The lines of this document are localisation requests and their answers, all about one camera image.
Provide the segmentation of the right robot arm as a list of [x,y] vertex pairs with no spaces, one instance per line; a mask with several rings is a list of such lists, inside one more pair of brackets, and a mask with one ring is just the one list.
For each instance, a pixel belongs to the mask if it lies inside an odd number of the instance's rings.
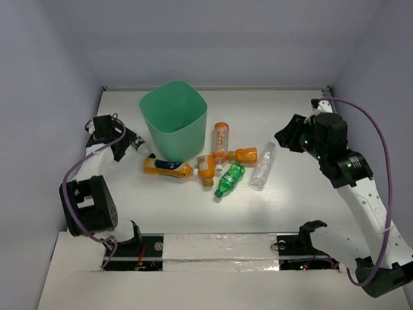
[[378,194],[366,159],[347,147],[347,132],[348,125],[340,115],[322,112],[309,118],[294,115],[274,137],[281,147],[307,152],[317,160],[367,243],[362,247],[316,220],[299,228],[298,248],[304,253],[329,255],[356,276],[353,284],[377,298],[412,282],[412,248],[387,219],[390,208]]

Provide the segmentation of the clear bottle black label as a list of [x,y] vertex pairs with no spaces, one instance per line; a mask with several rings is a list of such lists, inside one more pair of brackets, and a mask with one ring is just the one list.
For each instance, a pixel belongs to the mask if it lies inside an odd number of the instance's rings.
[[156,158],[150,145],[141,136],[136,136],[135,140],[131,143],[131,146],[144,158]]

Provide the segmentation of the clear crushed plastic bottle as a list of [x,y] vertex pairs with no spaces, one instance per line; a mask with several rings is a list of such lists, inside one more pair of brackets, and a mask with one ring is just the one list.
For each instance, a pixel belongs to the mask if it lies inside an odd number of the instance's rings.
[[250,184],[262,189],[267,183],[268,176],[276,158],[276,144],[268,142],[259,153],[256,166],[250,177]]

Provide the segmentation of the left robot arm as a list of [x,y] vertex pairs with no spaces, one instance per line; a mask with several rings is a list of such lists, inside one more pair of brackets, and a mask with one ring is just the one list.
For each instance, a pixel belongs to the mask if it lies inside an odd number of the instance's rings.
[[85,125],[90,134],[85,157],[65,174],[59,187],[66,224],[72,236],[86,236],[109,251],[121,249],[129,255],[142,250],[143,237],[132,222],[133,232],[118,242],[114,236],[98,237],[97,233],[113,231],[119,216],[105,181],[113,162],[119,162],[137,135],[128,129],[117,114],[96,116]]

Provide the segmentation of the orange bottle blue label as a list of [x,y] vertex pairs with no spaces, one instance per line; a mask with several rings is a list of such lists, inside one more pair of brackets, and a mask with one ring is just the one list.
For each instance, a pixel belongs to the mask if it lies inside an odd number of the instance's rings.
[[143,172],[152,175],[165,175],[180,179],[186,179],[198,175],[198,169],[192,168],[187,163],[170,162],[147,158],[143,165]]

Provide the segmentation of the green plastic bottle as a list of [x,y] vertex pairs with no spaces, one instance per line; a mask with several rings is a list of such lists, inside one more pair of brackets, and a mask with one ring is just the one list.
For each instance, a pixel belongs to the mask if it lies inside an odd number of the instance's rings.
[[229,169],[224,173],[224,175],[219,180],[219,186],[214,193],[217,198],[222,198],[227,193],[234,190],[238,181],[245,174],[245,166],[240,163],[233,163]]

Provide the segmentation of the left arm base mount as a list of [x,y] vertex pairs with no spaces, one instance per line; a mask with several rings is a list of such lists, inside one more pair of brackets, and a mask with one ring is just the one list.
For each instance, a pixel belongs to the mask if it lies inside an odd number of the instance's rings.
[[143,245],[120,245],[105,265],[106,271],[162,271],[163,234],[144,234]]

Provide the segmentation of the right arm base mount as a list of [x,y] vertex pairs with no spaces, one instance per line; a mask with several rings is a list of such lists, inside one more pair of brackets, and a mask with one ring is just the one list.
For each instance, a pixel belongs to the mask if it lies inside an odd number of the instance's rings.
[[301,241],[298,233],[279,234],[270,248],[278,254],[281,271],[339,270],[339,262]]

